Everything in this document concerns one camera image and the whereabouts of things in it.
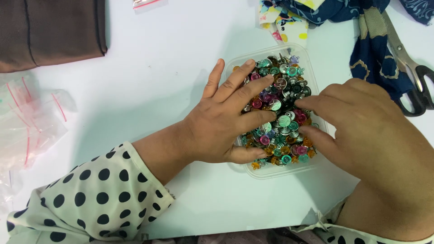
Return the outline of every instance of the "scissors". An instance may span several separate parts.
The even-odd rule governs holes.
[[[389,15],[387,15],[386,11],[384,11],[382,16],[386,24],[388,40],[392,49],[392,53],[395,56],[396,65],[398,66],[399,70],[404,73],[407,73],[406,67],[408,67],[410,74],[407,74],[409,77],[413,77],[414,83],[416,85],[416,87],[407,93],[408,98],[413,105],[414,112],[408,111],[400,99],[396,100],[395,103],[399,106],[405,116],[421,116],[427,109],[434,109],[434,103],[424,78],[424,76],[428,76],[431,81],[434,82],[434,71],[424,65],[417,64],[408,56],[404,45],[399,40],[398,34],[396,33],[395,28],[390,21]]]

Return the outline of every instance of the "black scissor handle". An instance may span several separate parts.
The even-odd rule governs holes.
[[[407,117],[416,117],[424,114],[427,110],[427,107],[423,103],[422,93],[419,92],[417,88],[413,88],[411,91],[407,92],[407,95],[411,104],[413,105],[414,112],[410,112],[408,109],[406,109],[402,104],[401,99],[395,100],[395,103],[401,109],[402,113]]]
[[[430,91],[428,90],[427,83],[425,81],[424,76],[428,76],[428,78],[431,79],[431,81],[434,83],[434,71],[432,71],[430,68],[424,66],[424,65],[418,65],[416,68],[416,74],[419,77],[419,80],[421,81],[423,91],[421,94],[422,103],[427,107],[427,109],[434,109],[434,103],[431,98]]]

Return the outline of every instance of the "polka dot shirt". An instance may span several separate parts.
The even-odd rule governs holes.
[[[125,142],[34,189],[27,208],[7,218],[8,243],[132,241],[173,201]]]

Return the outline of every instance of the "navy blue fabric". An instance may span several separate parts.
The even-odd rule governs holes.
[[[400,0],[400,2],[417,22],[428,25],[434,17],[434,0]]]
[[[325,0],[315,11],[294,0],[271,0],[269,2],[283,6],[319,26],[326,20],[332,22],[352,20],[359,17],[360,14],[364,14],[363,10],[370,7],[376,7],[382,13],[389,1]],[[413,84],[406,73],[397,70],[395,60],[390,57],[392,54],[387,48],[387,35],[370,38],[368,30],[367,37],[365,39],[359,37],[354,46],[350,57],[350,66],[355,65],[355,67],[351,69],[351,73],[355,78],[365,79],[369,83],[381,86],[389,93],[392,100],[397,100],[402,94],[410,91]]]

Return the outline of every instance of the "black polka dot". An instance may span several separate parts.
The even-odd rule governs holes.
[[[50,239],[54,242],[61,242],[65,239],[66,234],[62,232],[51,232]]]
[[[119,235],[122,236],[123,238],[126,238],[127,232],[126,231],[119,231]]]
[[[71,171],[70,171],[70,173],[74,170],[74,169],[76,169],[78,166],[75,166],[73,169],[71,169]]]
[[[138,174],[137,180],[138,180],[138,182],[141,182],[141,183],[148,181],[148,179],[142,173]]]
[[[74,176],[74,173],[72,173],[72,174],[66,176],[66,177],[63,179],[62,182],[63,182],[63,183],[67,183],[68,181],[70,181],[70,180],[72,179],[73,176]]]
[[[97,201],[99,204],[106,204],[106,203],[108,202],[108,200],[109,200],[108,197],[109,197],[109,196],[107,195],[107,193],[105,193],[105,192],[100,192],[100,193],[98,193],[98,195],[96,196],[96,201]]]
[[[345,238],[343,236],[340,236],[338,239],[338,244],[346,244]]]
[[[163,194],[161,194],[161,192],[159,190],[156,190],[155,194],[157,195],[158,198],[162,198],[163,197]]]
[[[125,152],[122,154],[122,157],[125,158],[125,159],[130,159],[130,158],[131,158],[127,151],[125,151]]]
[[[78,192],[76,194],[75,199],[74,199],[74,202],[76,203],[76,206],[80,207],[81,205],[84,204],[85,201],[86,201],[86,195],[84,195],[84,193],[82,193],[82,192]]]
[[[103,235],[108,234],[108,233],[110,233],[110,231],[100,231],[99,236],[102,237]]]
[[[128,200],[130,200],[131,195],[124,191],[121,194],[119,194],[119,202],[126,202]]]
[[[44,219],[44,225],[45,226],[55,226],[56,223],[54,222],[54,220],[46,218],[46,219]]]
[[[98,224],[106,224],[106,223],[108,223],[109,222],[109,216],[108,215],[106,215],[106,214],[102,214],[102,215],[100,215],[99,217],[98,217],[98,219],[96,220],[96,222],[98,223]]]
[[[109,152],[109,153],[107,153],[106,155],[105,155],[105,157],[106,158],[112,158],[113,157],[113,155],[116,153],[116,151],[114,151],[114,152]]]
[[[77,219],[77,224],[83,227],[83,229],[86,229],[86,223],[83,220]]]
[[[15,225],[9,221],[6,221],[6,226],[7,226],[7,232],[9,232],[15,228]]]
[[[330,242],[334,241],[335,239],[336,239],[336,237],[331,236],[327,239],[327,241],[328,241],[328,243],[330,243]]]
[[[146,195],[148,195],[145,191],[141,191],[139,194],[138,194],[138,197],[137,197],[137,200],[139,201],[139,202],[143,202],[143,200],[146,198]]]
[[[365,241],[360,238],[356,238],[354,239],[354,244],[365,244]]]
[[[154,207],[155,210],[160,211],[161,207],[160,205],[158,205],[158,203],[153,203],[152,206]]]
[[[119,218],[125,218],[128,215],[130,215],[131,211],[129,209],[125,209],[124,211],[122,211],[121,215],[119,215]]]
[[[128,171],[126,169],[123,169],[119,173],[119,179],[121,179],[121,181],[128,181]]]
[[[145,216],[145,214],[146,214],[146,208],[143,209],[143,210],[138,214],[138,216],[141,217],[141,218],[143,218],[143,217]]]
[[[102,169],[98,174],[98,178],[102,181],[107,180],[109,176],[110,176],[110,170],[108,168]]]
[[[45,205],[45,198],[41,198],[41,206],[43,206],[43,207],[47,207],[47,206]]]
[[[127,221],[123,223],[119,228],[126,227],[126,226],[130,226],[130,222]]]
[[[84,181],[84,180],[86,180],[87,178],[89,178],[89,176],[90,176],[90,170],[86,169],[85,171],[83,171],[83,172],[80,174],[79,179],[82,180],[82,181]]]
[[[54,207],[59,208],[63,205],[64,201],[65,197],[62,194],[59,194],[54,198],[53,205]]]
[[[50,188],[53,187],[59,180],[55,181],[53,184],[51,184]]]
[[[23,215],[27,211],[27,209],[29,209],[29,208],[26,208],[26,209],[23,209],[21,211],[16,212],[15,214],[13,214],[13,217],[18,218],[19,216]]]

